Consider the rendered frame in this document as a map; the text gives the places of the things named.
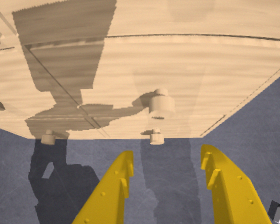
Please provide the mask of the wooden chest of drawers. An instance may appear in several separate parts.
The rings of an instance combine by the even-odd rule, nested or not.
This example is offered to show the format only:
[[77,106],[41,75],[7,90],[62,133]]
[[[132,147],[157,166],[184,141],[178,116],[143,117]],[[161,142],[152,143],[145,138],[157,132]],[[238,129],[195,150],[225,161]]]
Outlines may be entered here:
[[[150,139],[150,138],[111,138],[102,127],[93,119],[100,117],[149,117],[149,115],[88,115],[84,109],[60,85],[43,64],[30,51],[32,44],[104,36],[142,35],[142,34],[220,34],[256,36],[280,39],[280,28],[202,22],[155,22],[129,23],[78,27],[60,29],[26,35],[19,35],[0,12],[0,49],[15,47],[17,51],[81,114],[81,115],[54,115],[54,116],[7,116],[0,119],[44,119],[44,118],[86,118],[106,138],[56,138],[56,139]],[[203,137],[246,105],[260,92],[280,77],[280,69],[271,76],[256,91],[227,115],[218,120],[199,137]]]

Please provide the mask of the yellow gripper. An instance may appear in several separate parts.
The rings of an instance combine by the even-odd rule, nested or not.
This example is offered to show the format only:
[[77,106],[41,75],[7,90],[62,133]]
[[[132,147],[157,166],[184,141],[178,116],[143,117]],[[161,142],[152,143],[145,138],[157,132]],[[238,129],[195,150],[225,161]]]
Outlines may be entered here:
[[[212,190],[215,224],[272,224],[250,179],[219,149],[201,146],[201,169]],[[133,151],[123,151],[109,167],[72,224],[124,224]]]

